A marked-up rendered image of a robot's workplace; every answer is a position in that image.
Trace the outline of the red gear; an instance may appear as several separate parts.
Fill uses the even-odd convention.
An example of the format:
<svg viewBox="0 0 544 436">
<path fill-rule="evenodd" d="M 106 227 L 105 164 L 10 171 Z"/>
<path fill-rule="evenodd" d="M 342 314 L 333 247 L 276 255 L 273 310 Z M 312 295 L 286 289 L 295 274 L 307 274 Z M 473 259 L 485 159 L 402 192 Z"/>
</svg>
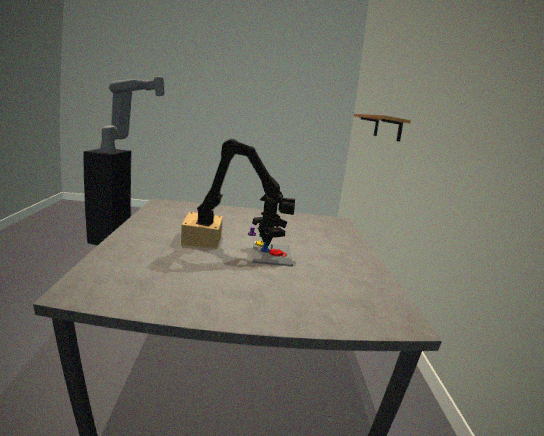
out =
<svg viewBox="0 0 544 436">
<path fill-rule="evenodd" d="M 276 250 L 276 249 L 271 249 L 271 250 L 269 250 L 269 254 L 271 254 L 271 255 L 273 255 L 273 256 L 277 256 L 277 257 L 278 257 L 278 256 L 279 256 L 279 257 L 280 257 L 280 256 L 283 256 L 283 254 L 284 254 L 283 251 L 277 249 L 277 252 L 276 252 L 275 250 Z"/>
</svg>

